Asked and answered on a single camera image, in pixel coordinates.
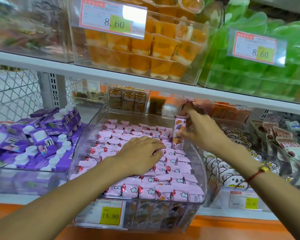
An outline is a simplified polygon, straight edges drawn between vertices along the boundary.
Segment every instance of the price tag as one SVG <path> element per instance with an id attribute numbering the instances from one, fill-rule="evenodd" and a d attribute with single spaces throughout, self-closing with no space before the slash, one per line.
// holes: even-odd
<path id="1" fill-rule="evenodd" d="M 81 0 L 79 26 L 143 39 L 147 9 L 109 0 Z"/>
<path id="2" fill-rule="evenodd" d="M 76 216 L 74 222 L 76 226 L 122 228 L 125 205 L 126 202 L 121 200 L 96 199 Z"/>
<path id="3" fill-rule="evenodd" d="M 236 31 L 232 55 L 273 65 L 276 48 L 276 39 Z"/>
<path id="4" fill-rule="evenodd" d="M 259 204 L 258 198 L 246 198 L 246 206 L 245 209 L 248 210 L 257 210 Z"/>

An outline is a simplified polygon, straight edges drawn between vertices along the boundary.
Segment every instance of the cloud print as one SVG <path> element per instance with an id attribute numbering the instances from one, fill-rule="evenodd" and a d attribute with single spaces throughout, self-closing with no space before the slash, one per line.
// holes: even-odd
<path id="1" fill-rule="evenodd" d="M 180 195 L 181 195 L 181 197 L 188 198 L 188 194 L 187 194 L 187 193 L 185 193 L 185 192 L 182 192 Z"/>
<path id="2" fill-rule="evenodd" d="M 138 189 L 137 189 L 136 187 L 133 187 L 133 188 L 131 188 L 131 192 L 132 192 L 132 193 L 137 193 L 137 192 L 138 192 Z"/>
<path id="3" fill-rule="evenodd" d="M 155 190 L 154 189 L 148 189 L 148 193 L 150 194 L 150 195 L 154 195 L 155 194 Z"/>

